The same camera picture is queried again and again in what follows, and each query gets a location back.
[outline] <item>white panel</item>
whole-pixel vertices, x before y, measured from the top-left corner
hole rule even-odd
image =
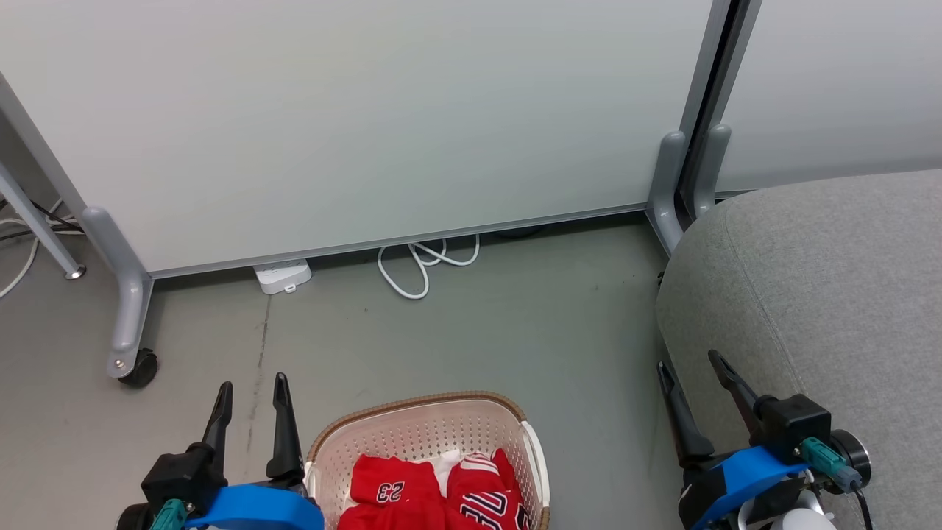
[[[643,203],[710,8],[0,1],[0,71],[149,271]]]
[[[764,0],[718,190],[942,167],[942,4]]]

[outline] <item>laundry basket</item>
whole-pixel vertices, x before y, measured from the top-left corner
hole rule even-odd
[[[549,478],[543,449],[513,401],[491,392],[436,394],[375,406],[332,423],[314,441],[305,485],[327,530],[348,507],[350,476],[360,455],[420,462],[445,451],[490,454],[501,448],[513,465],[533,530],[549,527]]]

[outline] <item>red jersey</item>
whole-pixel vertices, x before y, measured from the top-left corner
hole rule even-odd
[[[400,501],[442,498],[429,462],[416,464],[398,458],[361,455],[353,465],[350,499],[357,503],[387,505]]]
[[[386,506],[347,508],[340,516],[337,530],[453,530],[446,520],[441,499],[415,499]]]
[[[500,468],[505,468],[504,474],[501,474]],[[495,452],[493,459],[473,453],[451,470],[447,504],[474,523],[466,525],[449,518],[451,530],[530,528],[529,514],[524,508],[520,489],[516,487],[513,467],[500,449]]]

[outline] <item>gray sofa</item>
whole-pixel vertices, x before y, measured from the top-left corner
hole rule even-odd
[[[802,392],[867,446],[878,528],[942,528],[942,172],[740,195],[674,250],[658,324],[701,430],[747,445],[707,350],[759,394]],[[828,496],[837,528],[863,528]]]

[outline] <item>teal connector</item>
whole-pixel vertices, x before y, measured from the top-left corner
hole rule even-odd
[[[802,441],[802,458],[812,468],[832,478],[847,465],[843,456],[835,453],[834,449],[817,438],[806,438]]]
[[[170,499],[160,508],[151,530],[182,530],[187,520],[187,507],[180,499]]]
[[[860,473],[847,465],[843,456],[835,453],[817,438],[804,439],[802,442],[802,458],[816,471],[829,477],[845,493],[853,491],[853,483],[857,486],[863,482]]]

